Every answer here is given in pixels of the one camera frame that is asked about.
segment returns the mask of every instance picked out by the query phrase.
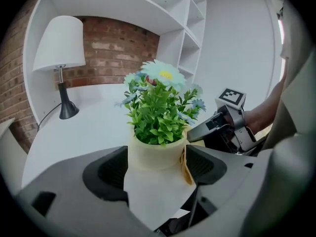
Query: cream flower pot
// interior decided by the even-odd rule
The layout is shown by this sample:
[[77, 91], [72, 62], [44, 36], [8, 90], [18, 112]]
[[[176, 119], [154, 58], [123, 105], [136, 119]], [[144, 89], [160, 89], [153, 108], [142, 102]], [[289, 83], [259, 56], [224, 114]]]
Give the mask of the cream flower pot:
[[141, 170], [160, 170], [179, 163], [187, 139], [186, 132], [182, 135], [182, 139], [167, 144], [165, 147], [150, 145], [138, 140], [134, 136], [134, 127], [132, 127], [128, 145], [128, 166]]

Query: blue flower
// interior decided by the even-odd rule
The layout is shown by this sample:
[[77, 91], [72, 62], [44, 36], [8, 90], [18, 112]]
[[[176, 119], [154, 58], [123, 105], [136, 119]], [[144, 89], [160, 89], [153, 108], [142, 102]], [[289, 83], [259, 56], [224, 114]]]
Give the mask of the blue flower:
[[122, 102], [120, 102], [120, 103], [115, 103], [114, 106], [120, 106], [120, 107], [122, 107], [122, 106], [125, 105], [125, 104], [129, 104], [130, 102], [133, 101], [134, 97], [136, 97], [136, 96], [137, 96], [137, 94], [136, 94], [136, 93], [133, 93], [133, 94], [131, 94], [129, 97], [126, 97]]
[[128, 85], [132, 80], [137, 80], [138, 77], [136, 76], [135, 73], [130, 73], [124, 78], [124, 84]]
[[140, 71], [137, 71], [135, 75], [136, 75], [136, 77], [138, 77], [138, 79], [136, 81], [141, 80], [141, 77], [146, 77], [147, 76], [145, 73], [142, 73]]
[[149, 89], [148, 86], [142, 87], [142, 86], [134, 86], [133, 89], [138, 89], [139, 91], [146, 91]]
[[195, 107], [200, 107], [201, 110], [206, 112], [206, 107], [204, 105], [204, 101], [202, 99], [196, 99], [192, 101], [192, 108], [194, 109]]
[[183, 113], [181, 113], [181, 112], [178, 112], [178, 116], [179, 116], [180, 119], [182, 119], [182, 120], [188, 122], [189, 125], [194, 125], [193, 119], [190, 118], [188, 115], [185, 115], [185, 114], [183, 114]]
[[203, 95], [203, 89], [199, 85], [192, 84], [191, 89], [197, 89], [197, 97]]
[[186, 84], [184, 75], [179, 72], [175, 67], [161, 61], [144, 62], [142, 73], [146, 73], [149, 79], [157, 79], [165, 86], [173, 86], [177, 91], [180, 91]]

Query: black lamp base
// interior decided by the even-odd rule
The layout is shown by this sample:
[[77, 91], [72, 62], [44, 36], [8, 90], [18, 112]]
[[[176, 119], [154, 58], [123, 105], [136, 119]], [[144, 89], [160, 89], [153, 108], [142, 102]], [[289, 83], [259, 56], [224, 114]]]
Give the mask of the black lamp base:
[[61, 110], [59, 118], [70, 119], [79, 112], [79, 109], [69, 100], [66, 84], [61, 82], [58, 84], [58, 88], [61, 98]]

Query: potted plant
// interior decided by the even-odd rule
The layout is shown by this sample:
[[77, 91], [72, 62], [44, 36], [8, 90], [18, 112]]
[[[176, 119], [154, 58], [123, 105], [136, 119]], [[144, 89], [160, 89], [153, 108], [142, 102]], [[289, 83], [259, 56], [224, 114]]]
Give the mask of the potted plant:
[[179, 162], [186, 144], [185, 129], [197, 120], [204, 102], [195, 85], [183, 97], [186, 80], [179, 71], [158, 60], [144, 62], [143, 70], [125, 77], [129, 91], [119, 106], [128, 108], [131, 141], [128, 164], [139, 169], [164, 169]]

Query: lamp cord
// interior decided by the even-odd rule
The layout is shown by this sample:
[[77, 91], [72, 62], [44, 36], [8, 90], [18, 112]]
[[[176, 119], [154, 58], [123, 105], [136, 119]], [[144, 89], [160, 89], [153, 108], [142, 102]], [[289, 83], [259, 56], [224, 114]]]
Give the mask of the lamp cord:
[[46, 114], [46, 116], [41, 120], [41, 122], [39, 123], [39, 125], [38, 125], [38, 131], [40, 130], [40, 125], [41, 125], [41, 123], [44, 121], [44, 119], [53, 111], [53, 110], [55, 110], [58, 106], [60, 106], [61, 105], [61, 103], [59, 104], [59, 105], [57, 105], [57, 106], [55, 106], [49, 113], [47, 113]]

